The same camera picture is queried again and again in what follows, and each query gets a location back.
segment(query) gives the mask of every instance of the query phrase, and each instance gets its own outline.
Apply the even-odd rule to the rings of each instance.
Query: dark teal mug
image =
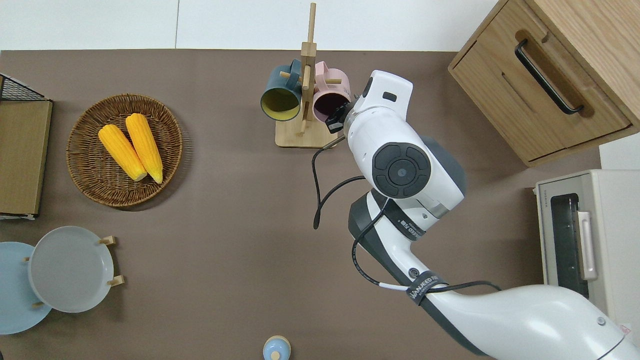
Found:
[[[290,74],[288,78],[280,72]],[[271,71],[267,87],[260,98],[260,106],[264,113],[277,121],[291,120],[300,112],[302,85],[298,82],[302,73],[302,63],[293,59],[291,65],[281,65]]]

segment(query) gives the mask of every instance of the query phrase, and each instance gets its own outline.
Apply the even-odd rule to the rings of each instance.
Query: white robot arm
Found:
[[[640,360],[618,326],[582,295],[531,285],[488,295],[437,291],[446,283],[411,252],[411,244],[460,203],[464,171],[430,138],[406,123],[413,85],[375,70],[339,121],[373,189],[349,212],[349,231],[407,288],[410,298],[461,345],[498,360]],[[371,228],[374,218],[382,215]],[[369,225],[370,231],[363,233]]]

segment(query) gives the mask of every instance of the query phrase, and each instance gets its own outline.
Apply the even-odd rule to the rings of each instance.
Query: cutting board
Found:
[[[51,101],[0,102],[0,215],[38,214]]]

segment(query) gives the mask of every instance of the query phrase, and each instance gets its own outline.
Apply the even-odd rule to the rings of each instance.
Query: mug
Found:
[[[302,85],[298,83],[302,73],[302,63],[293,59],[291,65],[281,65],[271,71],[267,87],[260,98],[260,106],[264,113],[277,121],[291,120],[300,112]],[[289,73],[289,78],[280,72]]]
[[[329,79],[340,79],[339,84],[327,84]],[[325,122],[335,110],[351,101],[351,87],[347,74],[339,69],[329,69],[324,61],[316,64],[316,93],[314,94],[314,116]]]

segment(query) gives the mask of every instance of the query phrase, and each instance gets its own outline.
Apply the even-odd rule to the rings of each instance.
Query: round woven basket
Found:
[[[115,124],[131,141],[125,119],[132,113],[147,117],[163,164],[163,181],[151,176],[134,182],[109,155],[98,131]],[[67,142],[71,179],[89,199],[114,208],[141,204],[156,196],[171,181],[182,157],[182,133],[171,111],[144,95],[122,94],[101,100],[78,119]]]

